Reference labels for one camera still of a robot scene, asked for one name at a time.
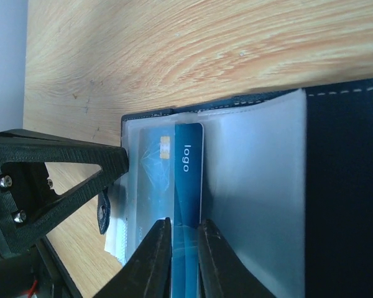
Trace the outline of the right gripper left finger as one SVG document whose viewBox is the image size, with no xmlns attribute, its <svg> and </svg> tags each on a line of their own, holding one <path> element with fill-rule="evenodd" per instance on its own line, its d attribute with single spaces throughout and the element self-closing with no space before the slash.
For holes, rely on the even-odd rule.
<svg viewBox="0 0 373 298">
<path fill-rule="evenodd" d="M 172 226 L 170 218 L 157 220 L 130 260 L 96 298 L 170 297 Z"/>
</svg>

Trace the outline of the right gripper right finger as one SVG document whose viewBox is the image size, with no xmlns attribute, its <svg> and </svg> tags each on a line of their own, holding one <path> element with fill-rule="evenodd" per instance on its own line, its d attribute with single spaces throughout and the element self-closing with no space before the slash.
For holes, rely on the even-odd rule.
<svg viewBox="0 0 373 298">
<path fill-rule="evenodd" d="M 203 297 L 273 297 L 243 265 L 216 224 L 198 227 L 198 259 Z"/>
</svg>

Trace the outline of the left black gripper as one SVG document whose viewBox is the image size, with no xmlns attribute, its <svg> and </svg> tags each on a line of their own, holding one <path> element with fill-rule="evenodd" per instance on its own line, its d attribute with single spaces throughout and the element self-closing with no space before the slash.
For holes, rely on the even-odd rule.
<svg viewBox="0 0 373 298">
<path fill-rule="evenodd" d="M 47 163 L 99 170 L 57 194 Z M 128 169 L 122 147 L 24 129 L 0 132 L 0 297 L 80 297 L 47 234 Z"/>
</svg>

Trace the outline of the navy blue card holder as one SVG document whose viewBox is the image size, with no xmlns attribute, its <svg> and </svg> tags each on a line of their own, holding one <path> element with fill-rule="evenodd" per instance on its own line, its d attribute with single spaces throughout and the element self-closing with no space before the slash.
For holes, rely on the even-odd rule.
<svg viewBox="0 0 373 298">
<path fill-rule="evenodd" d="M 373 297 L 373 79 L 123 116 L 129 171 L 99 203 L 124 266 L 140 245 L 140 131 L 190 123 L 203 126 L 200 224 L 273 297 Z"/>
</svg>

